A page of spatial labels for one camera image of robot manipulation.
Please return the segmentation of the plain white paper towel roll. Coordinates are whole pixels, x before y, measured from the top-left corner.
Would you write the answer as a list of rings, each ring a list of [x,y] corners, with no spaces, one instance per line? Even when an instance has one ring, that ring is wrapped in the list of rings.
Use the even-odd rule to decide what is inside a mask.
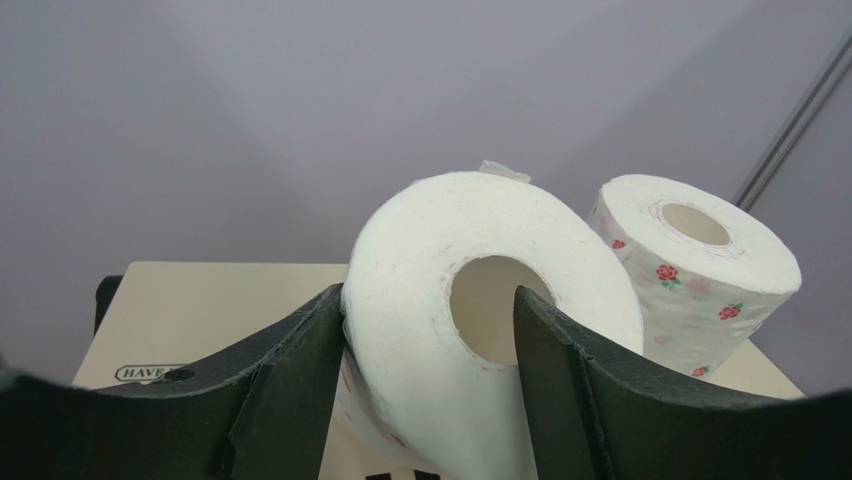
[[[628,274],[562,201],[484,171],[418,180],[366,223],[341,294],[334,413],[388,461],[452,479],[535,477],[517,367],[475,353],[451,314],[456,275],[493,256],[530,268],[575,321],[643,351]]]

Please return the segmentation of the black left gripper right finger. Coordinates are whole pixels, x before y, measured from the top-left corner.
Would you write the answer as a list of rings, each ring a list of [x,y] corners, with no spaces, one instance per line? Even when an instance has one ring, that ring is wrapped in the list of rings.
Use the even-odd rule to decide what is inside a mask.
[[[773,399],[669,370],[519,287],[514,335],[542,479],[847,479],[851,394]]]

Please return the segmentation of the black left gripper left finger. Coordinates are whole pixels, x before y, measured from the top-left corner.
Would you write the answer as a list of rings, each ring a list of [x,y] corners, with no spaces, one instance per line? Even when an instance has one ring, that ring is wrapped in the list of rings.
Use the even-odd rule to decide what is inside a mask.
[[[315,479],[344,347],[341,288],[148,384],[1,374],[5,479]]]

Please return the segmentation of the floral white paper towel roll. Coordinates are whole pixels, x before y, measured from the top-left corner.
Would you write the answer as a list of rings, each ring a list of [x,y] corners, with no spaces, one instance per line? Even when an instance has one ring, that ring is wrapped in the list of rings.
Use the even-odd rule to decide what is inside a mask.
[[[802,284],[798,261],[766,225],[679,181],[611,179],[587,218],[629,275],[644,355],[707,379]]]

